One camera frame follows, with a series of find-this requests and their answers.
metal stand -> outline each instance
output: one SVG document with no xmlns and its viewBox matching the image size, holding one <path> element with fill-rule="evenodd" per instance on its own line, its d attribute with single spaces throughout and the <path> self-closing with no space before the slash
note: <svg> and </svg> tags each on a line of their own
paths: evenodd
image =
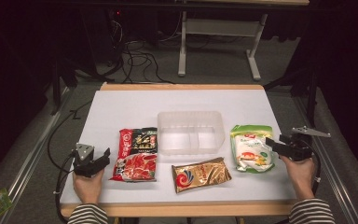
<svg viewBox="0 0 358 224">
<path fill-rule="evenodd" d="M 263 14 L 260 21 L 219 21 L 219 20 L 200 20 L 188 19 L 186 12 L 182 12 L 182 44 L 179 54 L 178 76 L 186 75 L 186 35 L 233 35 L 233 36 L 253 36 L 254 43 L 251 49 L 246 50 L 246 57 L 251 67 L 253 79 L 261 79 L 255 62 L 255 52 L 257 50 L 260 37 L 266 25 L 267 14 Z"/>
</svg>

white tabletop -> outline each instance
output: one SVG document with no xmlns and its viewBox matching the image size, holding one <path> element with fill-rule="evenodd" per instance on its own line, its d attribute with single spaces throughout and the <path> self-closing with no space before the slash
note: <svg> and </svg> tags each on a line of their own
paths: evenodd
<svg viewBox="0 0 358 224">
<path fill-rule="evenodd" d="M 117 159 L 119 130 L 157 127 L 162 111 L 218 111 L 222 114 L 226 140 L 217 154 L 164 156 L 158 154 L 157 182 L 124 183 L 109 180 Z M 97 91 L 79 143 L 95 146 L 95 158 L 111 148 L 111 163 L 103 177 L 101 203 L 243 203 L 293 200 L 296 195 L 284 163 L 263 174 L 241 173 L 235 169 L 229 132 L 237 124 L 272 127 L 274 139 L 281 133 L 264 90 L 162 90 Z M 172 180 L 172 165 L 184 165 L 224 157 L 232 180 L 217 186 L 191 189 L 177 194 Z M 67 178 L 61 204 L 80 203 Z"/>
</svg>

green and white snack bag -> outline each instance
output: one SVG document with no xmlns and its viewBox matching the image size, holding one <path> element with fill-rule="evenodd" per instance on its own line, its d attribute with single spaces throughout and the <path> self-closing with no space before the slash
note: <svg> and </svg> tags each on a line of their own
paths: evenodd
<svg viewBox="0 0 358 224">
<path fill-rule="evenodd" d="M 230 132 L 231 149 L 237 170 L 262 173 L 274 166 L 272 148 L 266 145 L 272 128 L 265 125 L 236 125 Z"/>
</svg>

striped sleeve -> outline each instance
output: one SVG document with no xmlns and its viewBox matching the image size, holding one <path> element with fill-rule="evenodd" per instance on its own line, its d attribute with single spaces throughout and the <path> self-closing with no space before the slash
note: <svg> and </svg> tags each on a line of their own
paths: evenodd
<svg viewBox="0 0 358 224">
<path fill-rule="evenodd" d="M 330 206 L 320 199 L 308 199 L 296 203 L 289 217 L 292 224 L 335 223 Z"/>
<path fill-rule="evenodd" d="M 93 203 L 79 205 L 69 217 L 68 224 L 107 224 L 106 212 Z"/>
</svg>

robotic hand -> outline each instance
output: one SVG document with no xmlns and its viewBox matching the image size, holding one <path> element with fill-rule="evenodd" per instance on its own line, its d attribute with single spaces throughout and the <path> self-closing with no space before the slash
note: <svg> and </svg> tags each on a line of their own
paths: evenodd
<svg viewBox="0 0 358 224">
<path fill-rule="evenodd" d="M 307 127 L 293 128 L 294 134 L 291 136 L 280 135 L 280 141 L 284 144 L 276 143 L 270 138 L 266 138 L 266 145 L 272 147 L 272 151 L 289 158 L 292 161 L 303 161 L 312 157 L 310 147 L 311 136 L 330 137 L 330 133 L 321 133 Z"/>
<path fill-rule="evenodd" d="M 101 158 L 94 160 L 94 147 L 84 144 L 76 144 L 74 171 L 77 175 L 92 177 L 106 167 L 109 163 L 110 148 Z"/>
</svg>

